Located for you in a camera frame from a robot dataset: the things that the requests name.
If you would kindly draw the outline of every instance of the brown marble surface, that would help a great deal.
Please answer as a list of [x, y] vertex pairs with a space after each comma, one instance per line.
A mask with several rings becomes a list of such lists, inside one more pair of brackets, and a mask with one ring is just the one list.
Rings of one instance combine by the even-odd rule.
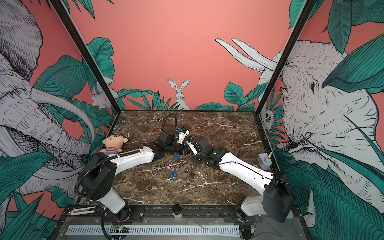
[[[123, 152], [159, 136], [170, 112], [124, 111], [113, 133], [128, 138]], [[241, 160], [258, 167], [257, 155], [265, 152], [252, 113], [178, 111], [178, 125], [186, 124], [196, 138], [204, 136], [215, 146], [227, 148]], [[169, 119], [167, 126], [174, 124]], [[170, 167], [177, 172], [170, 179]], [[196, 174], [191, 179], [187, 170]], [[195, 167], [189, 156], [172, 155], [128, 169], [115, 177], [114, 189], [132, 204], [236, 204], [243, 197], [259, 195], [235, 176], [206, 165]]]

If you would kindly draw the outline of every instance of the stuffed bear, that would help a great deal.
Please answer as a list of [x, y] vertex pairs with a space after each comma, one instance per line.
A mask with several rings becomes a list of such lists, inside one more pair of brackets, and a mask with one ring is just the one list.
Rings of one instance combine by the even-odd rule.
[[100, 152], [103, 152], [106, 155], [121, 153], [121, 147], [125, 142], [128, 142], [127, 138], [124, 138], [121, 135], [111, 135], [103, 140], [103, 143], [105, 144], [106, 148], [102, 149]]

